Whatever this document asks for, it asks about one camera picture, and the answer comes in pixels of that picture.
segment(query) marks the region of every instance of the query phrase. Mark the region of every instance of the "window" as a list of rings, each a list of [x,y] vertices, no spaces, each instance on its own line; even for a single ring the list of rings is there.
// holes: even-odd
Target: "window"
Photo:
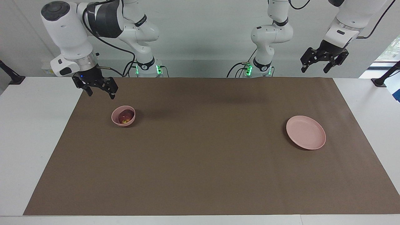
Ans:
[[[375,62],[397,62],[400,60],[400,36],[376,59]]]

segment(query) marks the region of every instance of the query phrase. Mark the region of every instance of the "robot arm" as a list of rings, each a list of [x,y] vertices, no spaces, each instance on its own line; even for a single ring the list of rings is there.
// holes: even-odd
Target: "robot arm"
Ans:
[[[159,29],[148,21],[146,14],[138,0],[124,0],[125,28],[118,37],[128,44],[136,55],[138,76],[154,77],[159,75],[158,66],[161,62],[154,57],[150,46],[146,42],[158,40]]]
[[[289,24],[289,7],[288,0],[269,1],[268,15],[273,20],[273,24],[262,25],[253,29],[251,39],[257,45],[257,53],[251,63],[251,74],[246,73],[245,76],[265,76],[268,73],[275,53],[270,45],[273,43],[284,43],[292,39],[293,28]]]
[[[301,57],[302,72],[319,61],[329,61],[324,68],[328,71],[335,65],[340,66],[349,55],[346,47],[357,38],[367,26],[372,16],[378,12],[387,0],[329,0],[339,7],[339,12],[330,25],[318,49],[308,48]]]
[[[90,87],[97,87],[114,99],[118,86],[112,77],[103,77],[76,10],[77,4],[62,1],[51,2],[42,8],[42,21],[61,50],[61,55],[51,61],[52,69],[57,76],[74,73],[72,79],[76,87],[89,96],[93,94]]]
[[[118,38],[129,45],[138,63],[138,76],[158,75],[158,62],[146,42],[156,41],[159,29],[148,21],[139,0],[111,0],[109,3],[81,3],[78,15],[83,15],[89,28],[98,37]]]

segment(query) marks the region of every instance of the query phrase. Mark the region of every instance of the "black ring on robot arm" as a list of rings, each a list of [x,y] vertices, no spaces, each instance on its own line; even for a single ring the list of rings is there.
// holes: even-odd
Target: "black ring on robot arm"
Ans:
[[[270,62],[270,63],[267,64],[267,65],[262,65],[262,64],[260,64],[260,63],[258,63],[258,62],[256,61],[256,58],[254,58],[254,59],[253,59],[253,64],[254,64],[260,71],[265,72],[265,71],[267,71],[268,68],[271,66],[272,62]]]
[[[328,0],[330,4],[339,7],[343,4],[344,0]]]
[[[95,15],[96,3],[95,2],[89,3],[86,6],[86,11],[88,14],[88,21],[89,21],[90,29],[93,31],[93,33],[96,33],[99,36],[99,34],[97,32],[97,26],[96,26],[96,15]]]
[[[142,70],[149,70],[149,68],[154,65],[154,63],[156,62],[156,59],[153,57],[153,59],[148,62],[148,63],[140,63],[138,62],[138,66],[142,69]]]
[[[277,26],[285,26],[286,24],[288,24],[288,22],[289,22],[289,17],[285,20],[285,21],[283,21],[283,22],[277,22],[276,20],[274,20],[274,23],[277,25]]]
[[[147,16],[146,16],[146,14],[145,14],[144,17],[143,17],[141,20],[139,20],[139,22],[135,23],[135,26],[136,26],[136,27],[140,27],[140,26],[143,25],[146,21],[147,21]]]

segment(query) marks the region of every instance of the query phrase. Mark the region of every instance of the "fruit in bowl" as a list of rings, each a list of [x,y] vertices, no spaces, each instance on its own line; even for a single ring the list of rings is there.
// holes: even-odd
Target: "fruit in bowl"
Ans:
[[[132,110],[126,109],[122,111],[118,116],[118,122],[120,124],[126,124],[133,119],[135,113]]]

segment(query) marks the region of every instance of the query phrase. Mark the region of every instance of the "black mount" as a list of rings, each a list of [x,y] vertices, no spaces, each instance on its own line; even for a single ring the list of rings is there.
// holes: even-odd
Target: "black mount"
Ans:
[[[324,68],[324,73],[328,73],[332,67],[342,65],[348,55],[349,52],[345,48],[339,48],[323,40],[318,49],[309,47],[300,58],[303,64],[301,71],[305,73],[310,65],[319,61],[329,61]]]
[[[74,74],[72,80],[77,88],[83,89],[89,96],[93,94],[90,87],[100,88],[107,92],[111,99],[115,98],[118,90],[115,80],[112,77],[104,78],[98,65],[90,70]]]
[[[381,78],[378,79],[371,79],[375,86],[377,87],[385,87],[385,80],[391,75],[396,72],[396,70],[400,69],[400,61],[398,61],[392,68],[390,68]]]
[[[20,76],[18,73],[16,73],[10,67],[5,65],[4,62],[1,60],[0,60],[0,68],[3,69],[4,72],[6,72],[6,74],[8,74],[10,76],[11,81],[10,81],[10,83],[8,83],[9,85],[21,84],[25,79],[25,76]]]

